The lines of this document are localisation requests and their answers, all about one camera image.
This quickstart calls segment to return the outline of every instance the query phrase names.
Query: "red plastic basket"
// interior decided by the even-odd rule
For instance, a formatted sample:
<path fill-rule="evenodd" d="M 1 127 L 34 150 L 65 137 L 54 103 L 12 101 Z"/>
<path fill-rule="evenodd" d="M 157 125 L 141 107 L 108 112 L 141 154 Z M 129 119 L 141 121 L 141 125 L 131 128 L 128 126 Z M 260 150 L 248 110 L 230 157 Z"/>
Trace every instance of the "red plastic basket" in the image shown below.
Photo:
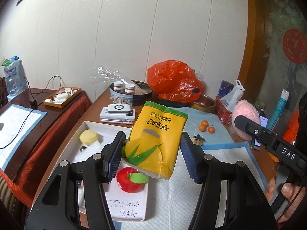
<path fill-rule="evenodd" d="M 220 101 L 220 96 L 215 97 L 216 111 L 220 115 L 222 124 L 229 125 L 231 123 L 232 112 L 227 110 L 224 104 Z"/>

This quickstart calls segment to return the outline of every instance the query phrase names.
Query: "brown table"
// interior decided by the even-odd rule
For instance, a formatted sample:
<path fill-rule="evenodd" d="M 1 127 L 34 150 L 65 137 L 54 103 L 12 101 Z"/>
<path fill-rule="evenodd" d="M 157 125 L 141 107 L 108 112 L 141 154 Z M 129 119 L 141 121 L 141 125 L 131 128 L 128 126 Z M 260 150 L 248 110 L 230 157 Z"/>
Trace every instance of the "brown table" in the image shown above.
<path fill-rule="evenodd" d="M 92 121 L 92 122 L 97 122 L 97 123 L 101 123 L 100 121 L 100 112 L 102 110 L 103 107 L 107 107 L 109 104 L 111 104 L 111 100 L 110 100 L 110 91 L 106 90 L 104 91 L 99 97 L 98 99 L 91 105 L 91 107 L 84 113 L 84 115 L 80 118 L 80 120 L 76 123 L 76 125 L 73 127 L 73 129 L 70 131 L 70 133 L 67 135 L 66 139 L 64 140 L 64 142 L 62 143 L 62 145 L 60 146 L 60 148 L 58 149 L 56 155 L 54 156 L 53 160 L 51 161 L 39 187 L 38 190 L 36 192 L 33 204 L 35 203 L 38 195 L 40 194 L 41 190 L 43 189 L 44 185 L 46 184 L 52 170 L 53 167 L 56 165 L 59 157 L 61 156 L 64 148 L 66 147 L 66 145 L 68 144 L 68 142 L 70 141 L 70 139 L 72 138 L 72 136 L 74 135 L 74 133 L 78 130 L 78 128 L 80 127 L 80 125 L 84 122 L 84 121 Z M 137 112 L 140 112 L 142 109 L 142 106 L 138 106 L 138 107 L 133 107 L 133 109 L 136 109 Z M 119 126 L 123 126 L 122 124 L 114 124 L 114 123 L 108 123 L 111 125 L 119 125 Z M 226 127 L 226 129 L 228 130 L 228 132 L 230 133 L 231 137 L 233 138 L 233 140 L 235 142 L 243 142 L 244 140 L 240 137 L 238 137 L 238 135 L 233 135 L 230 131 L 229 131 L 229 127 Z M 275 164 L 273 162 L 273 160 L 271 159 L 270 155 L 268 154 L 268 152 L 266 150 L 264 150 L 263 147 L 261 147 L 261 151 L 257 151 L 257 150 L 251 150 L 253 155 L 255 156 L 266 180 L 268 181 L 269 179 L 271 179 L 272 177 L 275 176 Z M 81 223 L 83 226 L 87 226 L 87 222 L 86 222 L 86 218 L 84 219 L 84 217 L 81 218 Z"/>
<path fill-rule="evenodd" d="M 31 89 L 32 93 L 40 93 L 43 89 Z M 35 99 L 37 104 L 42 103 L 47 96 L 54 93 L 55 90 L 44 90 L 43 93 L 34 95 L 36 96 Z M 5 168 L 5 174 L 14 181 L 20 168 L 22 167 L 23 163 L 37 145 L 39 140 L 45 134 L 45 132 L 50 128 L 50 126 L 66 111 L 70 105 L 81 96 L 79 94 L 76 96 L 67 106 L 63 109 L 56 108 L 52 106 L 45 106 L 44 104 L 39 105 L 38 107 L 31 107 L 30 99 L 32 98 L 30 92 L 28 90 L 23 91 L 21 94 L 17 95 L 12 101 L 7 103 L 3 108 L 0 109 L 0 115 L 12 104 L 21 105 L 26 108 L 36 109 L 42 112 L 47 112 L 47 114 L 41 119 L 41 121 L 31 130 L 31 132 L 26 136 L 26 138 L 21 142 L 20 146 L 12 156 L 11 160 L 9 161 L 7 167 Z"/>

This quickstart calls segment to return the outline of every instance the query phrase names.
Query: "red round paper cutout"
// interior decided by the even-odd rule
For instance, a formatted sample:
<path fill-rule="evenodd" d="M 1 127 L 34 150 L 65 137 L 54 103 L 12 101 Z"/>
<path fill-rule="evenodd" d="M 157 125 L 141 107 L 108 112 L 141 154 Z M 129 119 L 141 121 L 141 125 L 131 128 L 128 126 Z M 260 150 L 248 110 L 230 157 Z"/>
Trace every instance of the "red round paper cutout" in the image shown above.
<path fill-rule="evenodd" d="M 307 38 L 296 28 L 289 29 L 282 39 L 285 55 L 296 64 L 307 61 Z"/>

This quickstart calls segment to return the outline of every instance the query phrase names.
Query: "plastic water bottle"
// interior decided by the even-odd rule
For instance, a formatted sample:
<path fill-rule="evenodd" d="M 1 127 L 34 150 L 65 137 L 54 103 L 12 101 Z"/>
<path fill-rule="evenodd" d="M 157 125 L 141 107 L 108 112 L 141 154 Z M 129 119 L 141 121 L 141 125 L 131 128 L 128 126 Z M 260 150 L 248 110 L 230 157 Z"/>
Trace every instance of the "plastic water bottle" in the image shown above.
<path fill-rule="evenodd" d="M 18 77 L 19 72 L 19 57 L 14 56 L 12 58 L 5 59 L 2 62 L 4 66 L 5 83 L 7 85 L 7 91 L 11 96 L 19 94 L 23 90 L 22 82 Z"/>

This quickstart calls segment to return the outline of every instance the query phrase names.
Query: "white portable device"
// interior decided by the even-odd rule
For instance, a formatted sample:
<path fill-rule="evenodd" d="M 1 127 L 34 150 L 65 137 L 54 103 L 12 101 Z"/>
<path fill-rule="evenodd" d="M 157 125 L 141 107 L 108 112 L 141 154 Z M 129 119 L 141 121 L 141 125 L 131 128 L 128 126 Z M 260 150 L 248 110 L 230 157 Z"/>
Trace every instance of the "white portable device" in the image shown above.
<path fill-rule="evenodd" d="M 128 114 L 131 112 L 131 107 L 128 104 L 109 104 L 108 112 L 110 114 Z"/>
<path fill-rule="evenodd" d="M 135 110 L 130 110 L 128 114 L 111 114 L 107 107 L 104 107 L 100 113 L 100 121 L 103 123 L 123 123 L 134 124 Z"/>

